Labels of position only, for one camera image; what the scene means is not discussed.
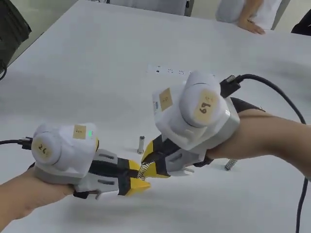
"black chair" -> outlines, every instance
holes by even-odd
[[[293,29],[292,33],[300,35],[311,35],[311,10],[309,10],[305,16],[297,23]]]

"power strip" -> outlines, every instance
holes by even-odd
[[[172,75],[187,78],[191,74],[191,71],[185,69],[176,69],[172,67],[148,65],[147,73],[159,75]]]

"black cable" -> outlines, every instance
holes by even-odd
[[[3,74],[2,74],[2,76],[0,78],[0,81],[1,81],[5,77],[6,72],[8,71],[8,67],[7,67],[7,65],[3,61],[0,60],[0,62],[1,62],[2,69],[3,69]]]
[[[5,141],[0,141],[0,145],[4,144],[19,144],[20,140],[5,140]]]
[[[253,74],[244,74],[244,75],[237,76],[235,81],[237,83],[240,83],[240,82],[242,82],[245,79],[251,79],[251,80],[255,80],[255,81],[261,82],[261,83],[269,86],[270,88],[274,89],[276,92],[278,92],[286,100],[286,102],[295,111],[295,113],[299,117],[301,123],[302,124],[306,124],[306,121],[303,118],[301,112],[294,105],[294,103],[290,100],[290,98],[288,98],[288,96],[277,85],[273,84],[272,82],[270,82],[269,80],[267,80],[267,79],[265,79],[263,77],[260,77],[260,76],[257,76],[257,75],[253,75]],[[305,197],[306,197],[306,193],[307,193],[307,189],[308,189],[308,183],[309,183],[308,179],[305,178],[304,182],[303,182],[303,186],[302,186],[301,196],[300,196],[299,203],[298,203],[298,208],[297,208],[296,233],[299,233],[299,230],[300,230],[301,211],[302,211],[303,202],[304,202]]]

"handwritten number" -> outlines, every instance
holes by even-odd
[[[201,105],[201,107],[202,107],[202,108],[210,107],[210,104],[209,104],[209,103],[204,103],[204,102],[203,102],[202,105]]]
[[[203,113],[203,114],[205,114],[205,113],[207,112],[206,107],[210,107],[210,104],[209,104],[209,103],[204,103],[204,102],[203,102],[203,103],[201,104],[200,112]]]
[[[203,114],[205,114],[207,111],[206,111],[205,108],[200,108],[200,112],[203,113]]]
[[[43,148],[43,145],[42,145],[42,144],[40,144],[40,146],[39,146],[38,148],[39,148],[40,151],[42,151],[42,153],[44,153],[44,154],[46,153],[46,150],[47,150],[47,149],[46,149],[46,148]]]

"gripper jaw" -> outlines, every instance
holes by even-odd
[[[90,192],[102,193],[119,191],[120,196],[130,196],[150,188],[148,182],[137,178],[139,165],[116,154],[98,149],[88,174],[75,186],[75,196],[87,198]]]
[[[188,166],[203,159],[200,154],[183,150],[160,135],[148,144],[141,163],[148,165],[144,177],[168,178],[192,174],[194,171]]]

